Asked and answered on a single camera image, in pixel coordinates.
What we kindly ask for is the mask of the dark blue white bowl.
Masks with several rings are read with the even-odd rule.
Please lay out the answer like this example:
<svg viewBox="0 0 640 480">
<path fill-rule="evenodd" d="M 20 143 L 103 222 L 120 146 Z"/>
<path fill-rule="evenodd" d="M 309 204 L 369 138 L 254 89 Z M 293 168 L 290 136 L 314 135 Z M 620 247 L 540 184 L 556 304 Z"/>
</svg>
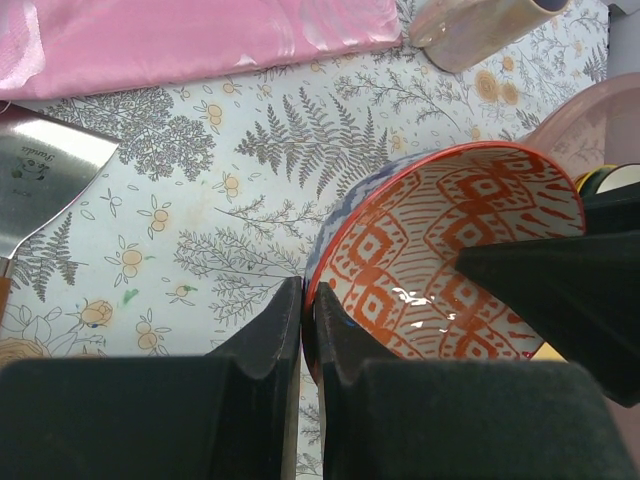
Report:
<svg viewBox="0 0 640 480">
<path fill-rule="evenodd" d="M 581 197 L 589 197 L 629 185 L 640 180 L 640 165 L 603 165 L 576 180 L 576 188 Z"/>
</svg>

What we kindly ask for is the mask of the pink mug purple inside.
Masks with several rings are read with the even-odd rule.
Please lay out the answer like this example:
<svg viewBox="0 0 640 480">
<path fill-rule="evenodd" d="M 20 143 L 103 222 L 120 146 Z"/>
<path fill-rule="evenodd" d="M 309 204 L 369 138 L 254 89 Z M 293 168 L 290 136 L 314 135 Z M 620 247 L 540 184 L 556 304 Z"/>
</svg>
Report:
<svg viewBox="0 0 640 480">
<path fill-rule="evenodd" d="M 409 27 L 410 44 L 439 69 L 460 73 L 563 13 L 564 0 L 437 0 Z"/>
</svg>

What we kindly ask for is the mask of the red patterned small bowl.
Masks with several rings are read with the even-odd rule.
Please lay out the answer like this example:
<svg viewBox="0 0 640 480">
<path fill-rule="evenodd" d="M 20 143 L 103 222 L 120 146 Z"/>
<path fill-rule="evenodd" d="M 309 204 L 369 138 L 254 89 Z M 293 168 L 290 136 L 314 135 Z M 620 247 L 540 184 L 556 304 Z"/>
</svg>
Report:
<svg viewBox="0 0 640 480">
<path fill-rule="evenodd" d="M 560 163 L 480 141 L 415 153 L 354 185 L 322 225 L 305 268 L 302 340 L 319 377 L 316 292 L 398 357 L 527 360 L 542 338 L 455 268 L 466 247 L 581 236 L 584 208 Z"/>
</svg>

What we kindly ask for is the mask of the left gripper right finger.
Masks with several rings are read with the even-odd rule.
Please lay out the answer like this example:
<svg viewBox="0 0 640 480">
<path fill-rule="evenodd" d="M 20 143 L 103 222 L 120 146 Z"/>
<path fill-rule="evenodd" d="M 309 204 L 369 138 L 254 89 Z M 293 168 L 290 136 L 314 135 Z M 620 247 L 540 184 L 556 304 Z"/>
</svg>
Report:
<svg viewBox="0 0 640 480">
<path fill-rule="evenodd" d="M 402 360 L 321 284 L 328 479 L 635 479 L 595 382 L 559 362 Z"/>
</svg>

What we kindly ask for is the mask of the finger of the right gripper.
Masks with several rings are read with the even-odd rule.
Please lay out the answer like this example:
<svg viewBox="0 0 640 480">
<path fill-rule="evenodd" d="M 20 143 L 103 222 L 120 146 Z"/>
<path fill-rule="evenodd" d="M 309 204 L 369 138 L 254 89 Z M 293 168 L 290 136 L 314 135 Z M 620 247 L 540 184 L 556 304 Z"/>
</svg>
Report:
<svg viewBox="0 0 640 480">
<path fill-rule="evenodd" d="M 455 268 L 584 367 L 609 398 L 638 404 L 638 233 L 468 247 Z"/>
<path fill-rule="evenodd" d="M 639 183 L 583 198 L 587 233 L 622 233 L 639 229 Z"/>
</svg>

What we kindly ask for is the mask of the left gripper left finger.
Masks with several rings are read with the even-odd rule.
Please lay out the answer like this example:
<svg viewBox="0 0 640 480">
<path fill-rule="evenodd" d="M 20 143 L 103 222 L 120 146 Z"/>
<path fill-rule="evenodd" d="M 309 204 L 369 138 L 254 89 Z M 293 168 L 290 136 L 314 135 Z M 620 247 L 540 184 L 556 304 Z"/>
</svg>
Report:
<svg viewBox="0 0 640 480">
<path fill-rule="evenodd" d="M 5 479 L 292 479 L 302 282 L 203 356 L 20 360 L 1 372 Z"/>
</svg>

